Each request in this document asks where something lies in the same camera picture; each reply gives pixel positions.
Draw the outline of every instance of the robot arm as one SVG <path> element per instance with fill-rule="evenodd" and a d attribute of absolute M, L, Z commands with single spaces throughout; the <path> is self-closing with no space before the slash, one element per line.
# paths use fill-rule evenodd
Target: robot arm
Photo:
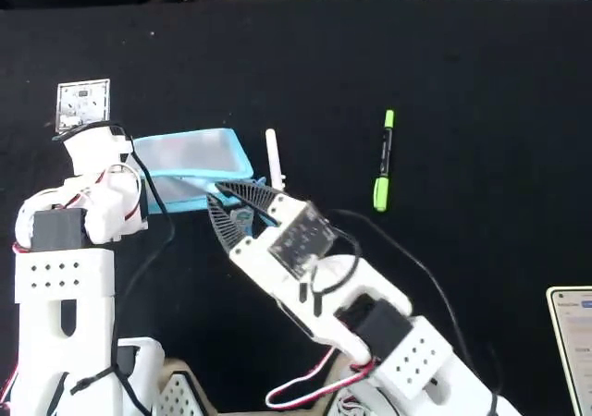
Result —
<path fill-rule="evenodd" d="M 376 362 L 368 380 L 349 385 L 370 410 L 383 408 L 386 398 L 401 415 L 488 416 L 496 399 L 499 416 L 519 415 L 493 397 L 424 316 L 412 316 L 409 299 L 359 254 L 324 258 L 342 232 L 311 203 L 248 182 L 216 186 L 277 224 L 247 236 L 209 196 L 210 219 L 230 260 L 312 340 L 339 349 L 352 364 Z M 363 297 L 372 306 L 348 327 L 343 315 Z"/>
<path fill-rule="evenodd" d="M 114 254 L 95 245 L 147 228 L 143 182 L 122 162 L 132 143 L 112 131 L 106 115 L 108 80 L 58 87 L 56 130 L 72 159 L 74 177 L 38 192 L 18 212 L 13 245 L 18 377 L 10 402 L 17 416 L 140 414 L 115 374 L 86 388 L 79 382 L 107 371 L 114 359 Z M 91 123 L 92 128 L 83 128 Z M 64 301 L 76 303 L 71 335 L 62 330 Z M 117 346 L 117 363 L 120 355 L 130 359 L 123 373 L 127 382 L 150 408 L 164 351 L 148 337 L 120 339 Z"/>

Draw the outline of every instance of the cable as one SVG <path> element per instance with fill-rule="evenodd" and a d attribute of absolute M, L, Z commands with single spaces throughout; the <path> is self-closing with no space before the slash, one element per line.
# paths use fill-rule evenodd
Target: cable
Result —
<path fill-rule="evenodd" d="M 350 281 L 350 279 L 352 279 L 353 275 L 355 274 L 356 270 L 358 269 L 358 264 L 360 263 L 360 258 L 362 257 L 362 247 L 360 246 L 360 242 L 358 242 L 358 240 L 354 236 L 349 235 L 345 231 L 343 231 L 335 226 L 332 226 L 331 229 L 340 238 L 346 239 L 353 246 L 353 263 L 351 264 L 350 270 L 347 272 L 347 274 L 344 277 L 341 278 L 341 280 L 339 282 L 331 285 L 330 287 L 323 288 L 320 291 L 315 291 L 315 278 L 316 278 L 316 269 L 317 269 L 317 267 L 315 267 L 313 270 L 313 273 L 311 274 L 311 290 L 313 291 L 313 294 L 315 294 L 317 296 L 325 296 L 326 294 L 333 293 L 334 291 L 337 291 L 338 289 L 343 287 L 345 284 L 347 284 Z"/>
<path fill-rule="evenodd" d="M 290 388 L 292 385 L 298 384 L 300 382 L 306 382 L 306 381 L 310 380 L 311 378 L 315 377 L 323 369 L 323 367 L 327 364 L 329 358 L 331 357 L 331 355 L 334 352 L 335 352 L 335 347 L 332 347 L 327 352 L 325 357 L 319 363 L 317 363 L 317 365 L 313 368 L 313 370 L 311 372 L 309 372 L 308 374 L 306 374 L 304 376 L 297 377 L 296 379 L 292 379 L 291 381 L 287 382 L 286 384 L 277 386 L 276 388 L 271 390 L 269 393 L 267 393 L 267 395 L 265 396 L 265 404 L 267 405 L 267 407 L 269 407 L 272 410 L 291 410 L 291 409 L 298 408 L 304 404 L 307 404 L 309 402 L 313 402 L 324 395 L 327 395 L 329 393 L 333 393 L 334 391 L 338 391 L 338 390 L 342 389 L 344 386 L 349 386 L 351 384 L 355 384 L 356 382 L 360 382 L 361 380 L 365 379 L 365 377 L 368 374 L 370 374 L 370 372 L 372 372 L 372 370 L 374 370 L 375 362 L 374 362 L 374 360 L 371 360 L 364 366 L 355 365 L 356 368 L 361 369 L 358 373 L 353 374 L 350 377 L 346 377 L 345 379 L 341 379 L 339 381 L 336 381 L 333 384 L 325 385 L 325 386 L 315 390 L 312 393 L 304 395 L 300 398 L 290 400 L 288 402 L 282 402 L 280 404 L 274 404 L 271 402 L 271 399 L 273 397 L 279 395 L 281 392 Z"/>
<path fill-rule="evenodd" d="M 382 397 L 383 397 L 383 398 L 384 398 L 384 399 L 385 399 L 385 400 L 388 402 L 388 404 L 390 405 L 390 407 L 392 408 L 392 410 L 395 412 L 395 414 L 396 414 L 397 416 L 401 416 L 401 414 L 400 414 L 400 413 L 399 413 L 399 411 L 397 410 L 397 407 L 395 407 L 395 405 L 394 405 L 392 402 L 390 402 L 390 399 L 389 399 L 389 398 L 387 398 L 387 395 L 385 394 L 385 392 L 384 392 L 384 391 L 382 391 L 380 388 L 377 388 L 377 389 L 376 389 L 376 391 L 377 391 L 378 393 L 380 393 L 380 395 L 381 395 L 381 396 L 382 396 Z"/>
<path fill-rule="evenodd" d="M 102 128 L 102 127 L 118 128 L 123 133 L 126 140 L 128 140 L 131 143 L 131 153 L 129 155 L 131 155 L 131 157 L 136 161 L 136 163 L 138 164 L 138 166 L 140 167 L 140 169 L 144 173 L 144 177 L 146 179 L 146 182 L 148 183 L 148 187 L 150 188 L 150 191 L 152 192 L 152 194 L 154 196 L 154 200 L 158 204 L 158 207 L 160 208 L 160 211 L 161 211 L 163 217 L 168 222 L 169 231 L 168 231 L 167 237 L 162 242 L 162 244 L 158 248 L 156 248 L 156 250 L 153 251 L 144 260 L 144 262 L 138 267 L 138 269 L 136 270 L 134 275 L 131 277 L 131 280 L 129 281 L 125 291 L 123 292 L 121 299 L 118 301 L 118 310 L 115 313 L 115 316 L 113 319 L 113 333 L 111 336 L 111 365 L 108 368 L 106 368 L 105 370 L 103 370 L 102 372 L 99 372 L 98 374 L 96 374 L 95 376 L 81 379 L 77 383 L 77 385 L 74 387 L 75 391 L 70 391 L 70 393 L 74 394 L 78 391 L 81 391 L 82 389 L 92 385 L 95 381 L 100 380 L 102 377 L 105 377 L 105 376 L 109 375 L 110 373 L 114 373 L 117 376 L 117 378 L 119 379 L 119 382 L 121 383 L 123 388 L 126 390 L 126 393 L 128 394 L 129 399 L 131 400 L 133 405 L 136 407 L 136 409 L 138 409 L 138 411 L 144 416 L 151 416 L 152 413 L 148 409 L 146 409 L 143 406 L 143 404 L 138 400 L 138 397 L 136 396 L 135 392 L 133 391 L 133 388 L 131 387 L 128 378 L 119 370 L 119 368 L 117 366 L 117 342 L 118 342 L 118 334 L 119 334 L 119 320 L 121 319 L 121 316 L 122 316 L 123 311 L 125 310 L 125 306 L 127 304 L 127 300 L 130 297 L 131 292 L 133 291 L 134 287 L 140 281 L 142 276 L 148 272 L 148 270 L 151 268 L 153 262 L 164 252 L 164 250 L 168 247 L 168 245 L 170 245 L 170 243 L 174 240 L 174 238 L 175 238 L 175 224 L 173 223 L 173 220 L 172 220 L 170 214 L 168 213 L 167 208 L 165 207 L 165 204 L 164 204 L 162 198 L 158 194 L 158 190 L 156 189 L 156 186 L 154 185 L 154 182 L 152 180 L 152 177 L 150 176 L 150 172 L 148 171 L 148 168 L 146 168 L 146 165 L 144 164 L 142 159 L 138 156 L 138 154 L 136 154 L 136 150 L 133 145 L 133 138 L 129 135 L 129 133 L 121 125 L 119 125 L 117 123 L 112 123 L 112 122 L 90 123 L 90 124 L 82 125 L 80 127 L 71 129 L 63 134 L 60 134 L 59 136 L 55 136 L 55 137 L 53 137 L 53 140 L 54 141 L 66 141 L 67 139 L 71 139 L 76 134 L 79 134 L 83 131 L 93 129 L 93 128 Z"/>
<path fill-rule="evenodd" d="M 446 293 L 444 293 L 444 289 L 442 289 L 442 286 L 439 284 L 438 280 L 434 277 L 434 275 L 429 270 L 429 268 L 427 268 L 419 259 L 417 259 L 415 256 L 413 256 L 409 251 L 407 251 L 397 240 L 395 240 L 391 236 L 389 236 L 389 234 L 384 229 L 382 229 L 380 226 L 375 224 L 370 218 L 366 217 L 365 215 L 359 214 L 359 213 L 356 213 L 356 212 L 350 211 L 350 210 L 339 210 L 339 209 L 330 210 L 330 212 L 344 215 L 344 216 L 348 216 L 348 217 L 354 217 L 356 219 L 362 220 L 368 226 L 370 226 L 389 245 L 396 248 L 405 257 L 407 257 L 409 260 L 411 260 L 413 263 L 415 263 L 415 265 L 417 265 L 429 277 L 429 279 L 432 282 L 432 284 L 434 285 L 434 287 L 436 287 L 436 290 L 438 291 L 439 296 L 442 298 L 444 305 L 446 306 L 446 310 L 448 311 L 448 314 L 450 316 L 450 320 L 452 321 L 452 327 L 454 329 L 454 334 L 456 335 L 456 338 L 458 339 L 458 342 L 459 342 L 459 348 L 461 350 L 462 357 L 464 358 L 464 362 L 467 364 L 467 366 L 473 372 L 475 372 L 475 365 L 473 363 L 473 359 L 471 357 L 471 354 L 469 353 L 469 349 L 467 348 L 466 342 L 464 341 L 463 331 L 461 330 L 461 326 L 459 325 L 458 319 L 456 318 L 456 313 L 452 309 L 452 305 L 450 304 L 450 301 L 448 300 Z"/>
<path fill-rule="evenodd" d="M 4 382 L 2 389 L 0 390 L 0 404 L 3 404 L 6 401 L 6 397 L 8 393 L 12 389 L 12 386 L 15 384 L 17 380 L 17 376 L 19 375 L 19 365 L 16 364 L 15 368 L 12 370 L 12 373 L 8 376 L 8 379 Z"/>

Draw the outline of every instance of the white stick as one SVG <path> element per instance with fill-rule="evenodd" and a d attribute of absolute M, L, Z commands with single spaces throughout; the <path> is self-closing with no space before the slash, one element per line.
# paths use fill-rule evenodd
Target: white stick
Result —
<path fill-rule="evenodd" d="M 279 165 L 278 141 L 276 140 L 276 132 L 273 129 L 268 129 L 265 132 L 265 143 L 267 144 L 267 160 L 269 161 L 269 176 L 271 177 L 271 186 L 276 190 L 283 191 L 285 184 L 285 176 L 281 174 L 281 166 Z"/>

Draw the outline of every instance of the black tabletop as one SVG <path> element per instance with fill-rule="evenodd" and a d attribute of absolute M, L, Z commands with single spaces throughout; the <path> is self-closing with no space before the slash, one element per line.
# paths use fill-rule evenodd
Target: black tabletop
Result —
<path fill-rule="evenodd" d="M 590 283 L 592 0 L 330 0 L 0 13 L 0 376 L 16 358 L 13 223 L 71 173 L 51 142 L 59 82 L 110 78 L 112 118 L 139 137 L 234 128 L 256 175 L 275 128 L 287 190 L 368 214 L 432 268 L 475 356 L 523 414 L 570 411 L 545 290 Z M 385 109 L 398 112 L 390 208 L 372 211 Z M 134 293 L 124 336 L 187 361 L 220 410 L 325 352 L 216 242 L 204 213 Z M 428 279 L 336 218 L 452 343 Z M 164 236 L 117 246 L 117 289 Z"/>

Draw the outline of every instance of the green marker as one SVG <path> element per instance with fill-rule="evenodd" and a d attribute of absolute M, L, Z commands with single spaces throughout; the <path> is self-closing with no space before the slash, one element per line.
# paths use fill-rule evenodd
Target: green marker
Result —
<path fill-rule="evenodd" d="M 385 130 L 382 136 L 380 172 L 374 182 L 374 208 L 380 213 L 387 211 L 387 200 L 389 199 L 390 152 L 392 149 L 392 132 L 394 128 L 395 112 L 389 109 L 385 117 Z"/>

